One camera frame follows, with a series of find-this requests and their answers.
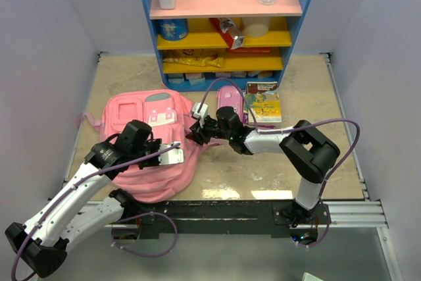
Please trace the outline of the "pink student backpack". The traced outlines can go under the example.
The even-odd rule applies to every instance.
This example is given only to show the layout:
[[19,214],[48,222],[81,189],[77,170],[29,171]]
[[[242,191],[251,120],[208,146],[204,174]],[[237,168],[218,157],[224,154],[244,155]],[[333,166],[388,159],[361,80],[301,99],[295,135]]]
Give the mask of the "pink student backpack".
[[90,113],[81,113],[79,125],[86,117],[99,132],[99,139],[121,133],[131,120],[142,121],[152,127],[155,138],[166,145],[181,143],[184,161],[175,165],[152,166],[139,169],[130,166],[112,181],[116,186],[142,203],[158,203],[174,197],[193,180],[199,154],[222,145],[220,140],[198,145],[186,139],[195,119],[190,115],[194,102],[170,89],[133,91],[111,97],[103,110],[102,119],[95,120]]

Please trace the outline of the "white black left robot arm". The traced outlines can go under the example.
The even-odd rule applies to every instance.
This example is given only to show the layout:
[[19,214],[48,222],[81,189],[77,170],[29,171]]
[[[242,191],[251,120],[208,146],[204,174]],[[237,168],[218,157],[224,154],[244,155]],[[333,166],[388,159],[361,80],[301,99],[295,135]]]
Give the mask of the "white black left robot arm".
[[136,207],[128,201],[107,198],[92,214],[80,210],[102,188],[130,166],[160,166],[173,149],[155,138],[152,127],[132,120],[121,133],[95,144],[79,169],[44,208],[24,223],[13,222],[5,235],[16,254],[11,278],[16,279],[19,261],[33,276],[46,278],[66,259],[70,248],[100,227],[119,220],[129,223],[136,217]]

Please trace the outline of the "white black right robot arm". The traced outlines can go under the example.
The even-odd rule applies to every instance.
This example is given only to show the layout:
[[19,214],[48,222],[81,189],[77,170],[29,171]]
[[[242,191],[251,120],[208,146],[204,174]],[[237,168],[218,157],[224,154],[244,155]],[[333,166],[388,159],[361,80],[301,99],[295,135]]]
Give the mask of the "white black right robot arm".
[[299,190],[291,205],[280,214],[292,226],[309,223],[316,216],[327,173],[334,167],[340,150],[329,138],[306,120],[300,120],[292,131],[259,130],[244,125],[233,107],[221,107],[211,118],[199,103],[191,112],[195,123],[186,138],[199,145],[213,139],[226,140],[240,155],[261,153],[284,154],[301,176]]

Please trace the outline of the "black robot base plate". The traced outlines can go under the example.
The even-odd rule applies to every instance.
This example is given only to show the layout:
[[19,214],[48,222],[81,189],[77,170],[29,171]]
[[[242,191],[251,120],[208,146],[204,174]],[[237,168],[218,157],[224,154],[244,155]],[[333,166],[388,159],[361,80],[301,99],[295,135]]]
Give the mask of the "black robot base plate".
[[269,235],[312,243],[318,229],[329,225],[326,206],[301,210],[292,200],[166,201],[155,204],[125,201],[123,215],[112,224],[137,228],[141,239],[161,234]]

